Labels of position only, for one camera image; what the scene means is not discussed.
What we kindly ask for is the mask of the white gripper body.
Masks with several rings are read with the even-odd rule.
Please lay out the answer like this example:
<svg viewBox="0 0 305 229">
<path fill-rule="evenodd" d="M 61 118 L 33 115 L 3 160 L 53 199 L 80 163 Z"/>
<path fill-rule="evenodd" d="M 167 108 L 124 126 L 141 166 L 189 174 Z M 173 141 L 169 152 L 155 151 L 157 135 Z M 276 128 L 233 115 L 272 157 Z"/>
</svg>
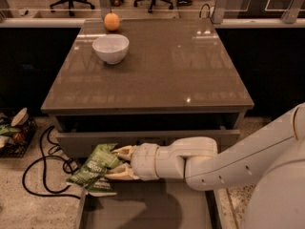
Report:
<svg viewBox="0 0 305 229">
<path fill-rule="evenodd" d="M 158 179 L 155 171 L 155 155 L 157 149 L 157 144 L 144 143 L 137 146 L 132 153 L 131 166 L 133 173 L 142 180 Z"/>
</svg>

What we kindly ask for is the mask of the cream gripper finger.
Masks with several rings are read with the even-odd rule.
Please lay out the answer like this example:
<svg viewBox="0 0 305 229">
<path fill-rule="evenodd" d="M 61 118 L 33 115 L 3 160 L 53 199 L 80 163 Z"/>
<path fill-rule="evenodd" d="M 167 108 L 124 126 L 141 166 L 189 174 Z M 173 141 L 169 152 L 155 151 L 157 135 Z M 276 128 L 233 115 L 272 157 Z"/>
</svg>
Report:
<svg viewBox="0 0 305 229">
<path fill-rule="evenodd" d="M 109 170 L 105 177 L 113 180 L 138 180 L 137 176 L 129 163 L 123 163 L 114 169 Z"/>
<path fill-rule="evenodd" d="M 132 154 L 136 150 L 136 145 L 128 145 L 112 151 L 113 154 L 121 159 L 130 161 L 132 159 Z"/>
</svg>

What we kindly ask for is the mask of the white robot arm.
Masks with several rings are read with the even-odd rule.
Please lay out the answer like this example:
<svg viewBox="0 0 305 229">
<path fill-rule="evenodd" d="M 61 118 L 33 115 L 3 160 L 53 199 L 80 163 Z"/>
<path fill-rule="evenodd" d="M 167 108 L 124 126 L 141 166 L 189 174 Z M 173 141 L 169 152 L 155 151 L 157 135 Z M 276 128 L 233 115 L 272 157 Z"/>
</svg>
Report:
<svg viewBox="0 0 305 229">
<path fill-rule="evenodd" d="M 183 179 L 196 191 L 255 185 L 241 229 L 305 228 L 305 104 L 219 153 L 210 137 L 114 151 L 141 180 Z"/>
</svg>

